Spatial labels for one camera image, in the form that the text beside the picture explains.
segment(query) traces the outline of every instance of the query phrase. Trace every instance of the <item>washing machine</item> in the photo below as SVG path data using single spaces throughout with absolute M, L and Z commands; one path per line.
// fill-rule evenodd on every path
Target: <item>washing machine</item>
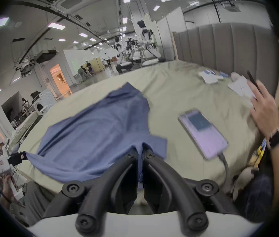
M 39 99 L 36 100 L 33 104 L 35 110 L 39 113 L 45 106 L 51 108 L 57 101 L 51 91 L 46 89 L 39 94 Z

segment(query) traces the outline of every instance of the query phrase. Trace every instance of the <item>hand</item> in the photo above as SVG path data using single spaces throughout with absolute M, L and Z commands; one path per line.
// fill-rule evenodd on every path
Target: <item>hand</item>
M 3 178 L 3 189 L 2 189 L 2 193 L 7 197 L 7 199 L 9 199 L 10 201 L 12 201 L 14 199 L 13 196 L 13 192 L 11 190 L 11 187 L 9 185 L 9 179 L 11 178 L 10 175 L 7 175 Z
M 262 82 L 257 80 L 256 83 L 262 94 L 252 82 L 248 81 L 250 89 L 256 96 L 256 99 L 254 97 L 251 99 L 254 106 L 251 108 L 251 115 L 260 132 L 268 139 L 270 133 L 279 128 L 278 108 L 275 99 L 269 94 Z

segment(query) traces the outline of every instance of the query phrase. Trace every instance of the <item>pink smartphone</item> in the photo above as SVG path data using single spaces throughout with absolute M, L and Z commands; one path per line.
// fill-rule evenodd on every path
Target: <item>pink smartphone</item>
M 207 160 L 216 157 L 228 147 L 227 140 L 199 110 L 193 109 L 180 114 L 179 121 Z

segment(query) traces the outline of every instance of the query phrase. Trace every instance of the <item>blue cloth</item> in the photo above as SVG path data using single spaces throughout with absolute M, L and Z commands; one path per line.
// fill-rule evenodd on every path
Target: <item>blue cloth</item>
M 167 140 L 149 132 L 149 105 L 129 83 L 73 117 L 52 125 L 42 138 L 37 154 L 28 160 L 43 174 L 59 182 L 99 177 L 130 148 L 139 153 L 139 179 L 143 143 L 166 158 Z

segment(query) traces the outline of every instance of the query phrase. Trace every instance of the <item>orange door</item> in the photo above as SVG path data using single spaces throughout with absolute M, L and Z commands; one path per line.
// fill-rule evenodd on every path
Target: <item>orange door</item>
M 50 69 L 50 72 L 52 74 L 52 77 L 55 81 L 57 88 L 59 89 L 59 92 L 64 97 L 68 97 L 72 95 L 72 92 L 67 84 L 67 81 L 62 73 L 62 70 L 60 69 L 60 66 L 57 64 L 55 67 L 52 67 Z

